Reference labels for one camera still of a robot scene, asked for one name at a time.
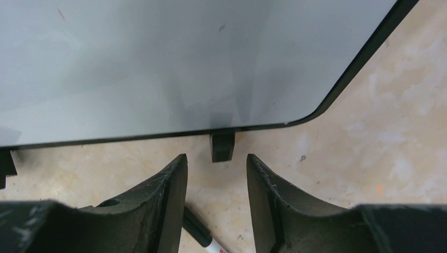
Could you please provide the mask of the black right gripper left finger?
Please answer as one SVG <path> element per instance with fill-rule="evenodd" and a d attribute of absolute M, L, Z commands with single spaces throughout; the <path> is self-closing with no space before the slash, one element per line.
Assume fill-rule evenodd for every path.
<path fill-rule="evenodd" d="M 3 201 L 1 252 L 177 252 L 187 176 L 187 156 L 180 154 L 96 207 Z"/>

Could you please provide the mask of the white board with black frame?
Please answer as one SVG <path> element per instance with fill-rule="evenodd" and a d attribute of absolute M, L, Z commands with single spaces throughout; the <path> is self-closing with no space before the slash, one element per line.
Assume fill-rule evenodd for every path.
<path fill-rule="evenodd" d="M 416 1 L 1 1 L 1 188 L 17 149 L 320 116 Z"/>

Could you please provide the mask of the black and white marker pen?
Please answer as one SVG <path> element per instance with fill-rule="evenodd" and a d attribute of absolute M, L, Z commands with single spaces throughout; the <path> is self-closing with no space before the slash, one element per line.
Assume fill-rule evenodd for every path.
<path fill-rule="evenodd" d="M 209 253 L 228 253 L 211 235 L 210 230 L 188 208 L 184 207 L 182 227 Z"/>

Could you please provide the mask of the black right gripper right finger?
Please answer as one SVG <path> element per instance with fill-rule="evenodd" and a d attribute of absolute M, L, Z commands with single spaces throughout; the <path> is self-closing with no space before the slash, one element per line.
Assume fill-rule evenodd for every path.
<path fill-rule="evenodd" d="M 342 208 L 299 189 L 247 157 L 257 252 L 446 252 L 446 205 Z"/>

